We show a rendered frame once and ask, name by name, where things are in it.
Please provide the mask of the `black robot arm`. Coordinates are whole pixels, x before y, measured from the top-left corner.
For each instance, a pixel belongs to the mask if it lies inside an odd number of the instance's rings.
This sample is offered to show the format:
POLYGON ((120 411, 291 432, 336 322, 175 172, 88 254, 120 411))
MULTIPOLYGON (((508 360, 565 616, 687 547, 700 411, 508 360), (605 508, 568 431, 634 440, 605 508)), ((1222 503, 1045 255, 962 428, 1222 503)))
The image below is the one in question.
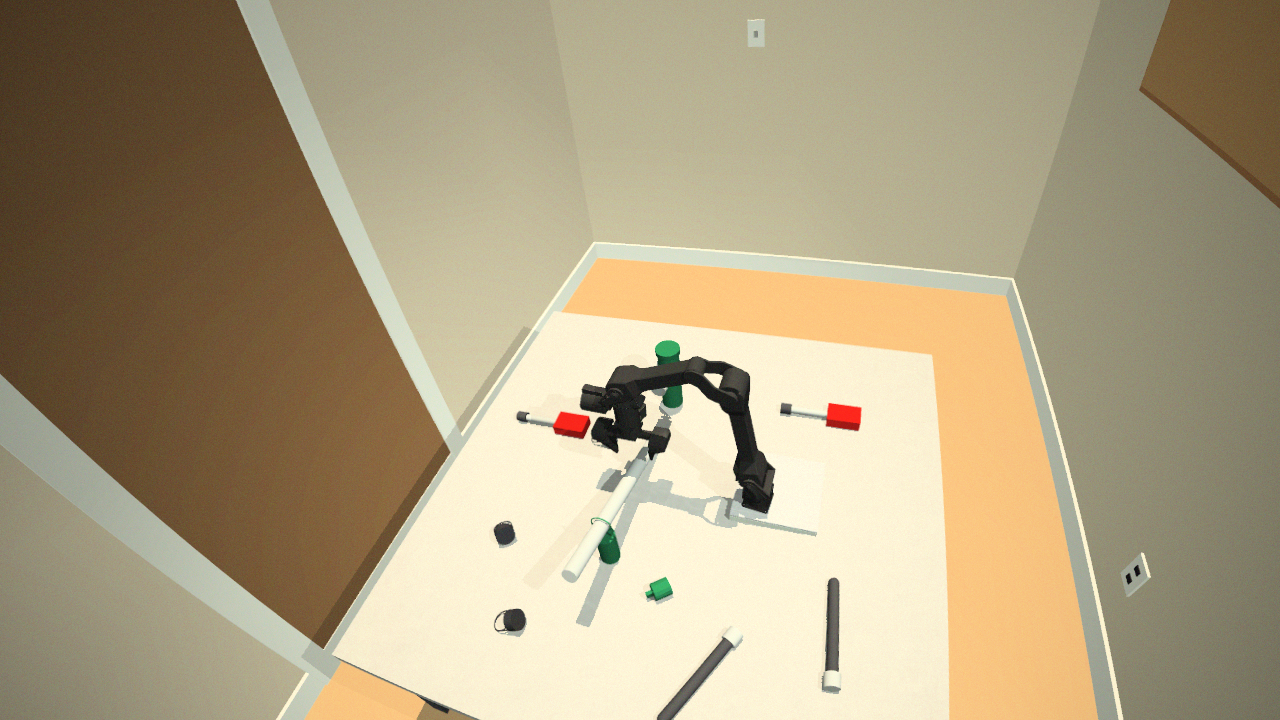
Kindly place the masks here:
MULTIPOLYGON (((691 384, 698 387, 710 401, 719 404, 730 416, 733 439, 739 454, 733 473, 742 487, 742 507, 768 512, 774 496, 774 466, 756 448, 756 436, 749 410, 750 375, 748 372, 724 361, 709 361, 694 356, 678 363, 639 368, 635 365, 616 366, 605 388, 584 384, 580 409, 589 413, 605 414, 613 407, 614 419, 621 423, 640 421, 646 416, 645 396, 649 389, 691 384), (713 386, 704 374, 721 374, 719 388, 713 386), (639 409, 639 410, 637 410, 639 409)), ((765 514, 767 514, 765 512, 765 514)))

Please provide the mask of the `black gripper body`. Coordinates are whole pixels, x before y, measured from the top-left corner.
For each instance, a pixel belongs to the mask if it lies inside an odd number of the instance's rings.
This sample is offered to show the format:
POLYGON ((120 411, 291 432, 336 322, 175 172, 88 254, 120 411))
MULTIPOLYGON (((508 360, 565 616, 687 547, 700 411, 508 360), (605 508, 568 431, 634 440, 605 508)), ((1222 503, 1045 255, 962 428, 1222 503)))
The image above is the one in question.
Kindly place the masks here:
POLYGON ((616 437, 616 439, 632 442, 636 442, 636 439, 646 439, 649 441, 648 448, 652 452, 666 452, 671 438, 671 430, 660 427, 654 427, 653 430, 643 430, 640 415, 641 410, 639 410, 637 419, 630 423, 621 423, 612 418, 598 416, 591 429, 591 438, 599 442, 607 441, 609 436, 616 437), (611 427, 611 424, 614 427, 611 427))

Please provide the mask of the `pale grey cylindrical tube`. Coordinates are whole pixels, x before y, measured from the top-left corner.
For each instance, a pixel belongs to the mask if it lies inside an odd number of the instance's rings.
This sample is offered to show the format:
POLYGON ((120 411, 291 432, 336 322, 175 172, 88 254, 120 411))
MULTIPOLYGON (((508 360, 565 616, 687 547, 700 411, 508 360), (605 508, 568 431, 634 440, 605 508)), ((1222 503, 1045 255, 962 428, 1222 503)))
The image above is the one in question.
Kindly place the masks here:
MULTIPOLYGON (((648 454, 649 450, 648 442, 649 441, 646 441, 645 445, 643 445, 643 448, 640 450, 640 452, 637 452, 636 457, 634 459, 634 462, 631 462, 628 470, 625 473, 625 477, 620 480, 620 484, 616 487, 611 497, 607 500, 605 507, 598 515, 598 518, 603 518, 607 521, 609 521, 611 525, 612 521, 614 520, 614 516, 620 512, 620 509, 625 503, 625 500, 628 497, 628 493, 631 493, 631 491, 634 489, 634 486, 637 483, 639 477, 641 477, 644 469, 646 468, 646 464, 650 460, 648 454)), ((588 561, 593 557, 593 553, 595 552, 596 547, 600 544, 607 530, 609 530, 611 528, 611 525, 607 521, 596 519, 593 523, 593 527, 588 530, 586 536, 584 536, 582 541, 579 544, 579 548, 573 552, 573 556, 562 569, 562 577, 566 582, 573 583, 579 580, 579 577, 588 566, 588 561)))

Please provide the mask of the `red block with grey rod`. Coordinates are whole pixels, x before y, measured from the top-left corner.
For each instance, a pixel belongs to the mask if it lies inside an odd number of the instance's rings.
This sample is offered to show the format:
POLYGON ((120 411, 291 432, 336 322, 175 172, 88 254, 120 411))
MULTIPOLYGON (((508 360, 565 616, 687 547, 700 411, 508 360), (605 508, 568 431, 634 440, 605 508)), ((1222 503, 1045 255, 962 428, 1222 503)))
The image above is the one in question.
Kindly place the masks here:
POLYGON ((859 430, 861 425, 861 407, 828 404, 828 410, 815 410, 809 407, 796 407, 794 404, 781 402, 780 413, 799 413, 812 416, 824 416, 826 427, 837 427, 849 430, 859 430))
POLYGON ((553 428, 557 434, 573 436, 579 439, 584 439, 588 428, 591 424, 589 416, 582 416, 577 414, 559 413, 558 419, 550 419, 545 416, 535 416, 527 411, 521 411, 521 410, 516 413, 516 420, 549 423, 550 425, 554 425, 553 428))

